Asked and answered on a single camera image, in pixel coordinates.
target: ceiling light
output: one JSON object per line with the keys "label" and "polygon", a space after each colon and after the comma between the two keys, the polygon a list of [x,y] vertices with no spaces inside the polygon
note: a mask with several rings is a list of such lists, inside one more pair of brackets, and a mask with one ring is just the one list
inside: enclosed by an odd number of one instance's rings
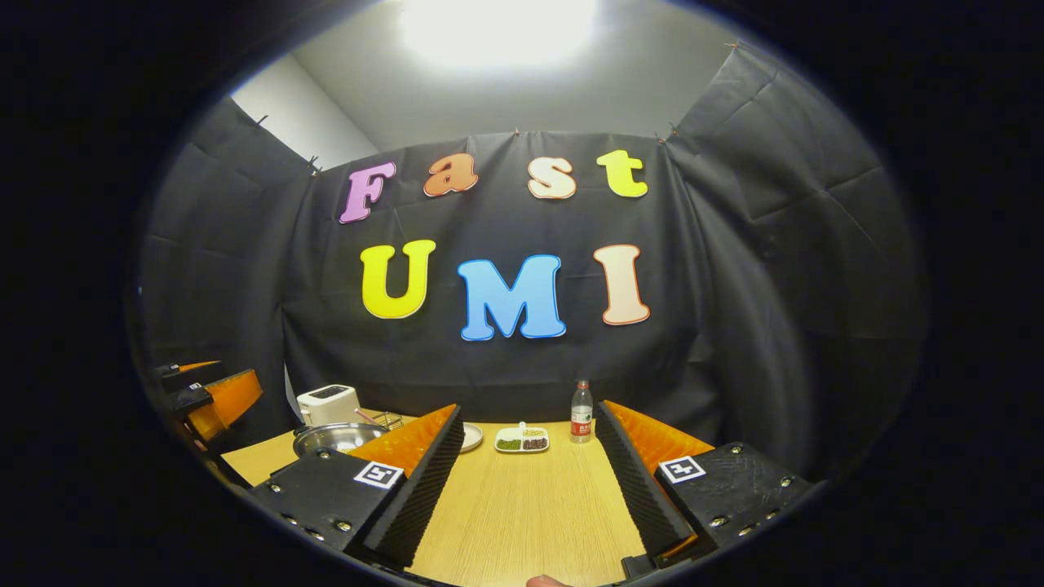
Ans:
{"label": "ceiling light", "polygon": [[402,0],[405,42],[454,69],[554,66],[591,30],[595,0]]}

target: wooden table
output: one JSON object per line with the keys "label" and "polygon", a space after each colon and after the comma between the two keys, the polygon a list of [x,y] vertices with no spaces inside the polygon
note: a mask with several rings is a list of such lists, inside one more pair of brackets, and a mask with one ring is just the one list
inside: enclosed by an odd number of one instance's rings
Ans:
{"label": "wooden table", "polygon": [[[482,442],[457,457],[406,570],[462,587],[522,587],[541,573],[575,587],[622,581],[620,559],[645,548],[601,443],[571,443],[568,422],[530,423],[547,428],[548,449],[502,453],[497,430],[518,423],[476,425]],[[290,431],[222,456],[259,485],[296,460],[292,443]]]}

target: white plate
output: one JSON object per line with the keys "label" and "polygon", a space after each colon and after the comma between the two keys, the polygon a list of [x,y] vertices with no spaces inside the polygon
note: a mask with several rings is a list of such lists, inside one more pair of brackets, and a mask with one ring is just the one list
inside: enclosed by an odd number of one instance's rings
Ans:
{"label": "white plate", "polygon": [[[500,441],[513,440],[521,441],[520,446],[525,446],[525,441],[540,439],[547,441],[547,444],[545,444],[543,448],[517,448],[512,450],[497,446],[500,444]],[[493,447],[500,452],[541,452],[543,450],[547,450],[549,446],[551,446],[551,437],[547,433],[547,430],[545,428],[538,428],[535,426],[526,426],[525,422],[519,422],[517,427],[513,426],[511,428],[501,428],[497,430],[497,438],[493,444]]]}
{"label": "white plate", "polygon": [[478,443],[480,442],[482,442],[482,428],[465,422],[464,444],[460,445],[460,452],[468,452],[478,446]]}

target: toaster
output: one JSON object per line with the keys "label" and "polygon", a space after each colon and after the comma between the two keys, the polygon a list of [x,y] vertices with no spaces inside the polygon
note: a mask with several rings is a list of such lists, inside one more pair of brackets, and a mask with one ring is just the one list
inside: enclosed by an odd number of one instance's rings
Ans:
{"label": "toaster", "polygon": [[365,422],[355,413],[359,407],[359,397],[355,388],[349,385],[327,385],[298,396],[301,417],[309,426],[322,426],[338,422]]}

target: plastic bottle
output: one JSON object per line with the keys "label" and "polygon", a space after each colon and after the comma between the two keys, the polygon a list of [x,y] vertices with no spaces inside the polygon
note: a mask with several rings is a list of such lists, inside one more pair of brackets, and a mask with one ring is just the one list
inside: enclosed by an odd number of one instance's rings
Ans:
{"label": "plastic bottle", "polygon": [[594,401],[591,398],[591,391],[588,389],[587,379],[576,382],[576,392],[573,394],[572,418],[569,427],[569,438],[575,443],[585,443],[591,440],[591,414],[594,412]]}

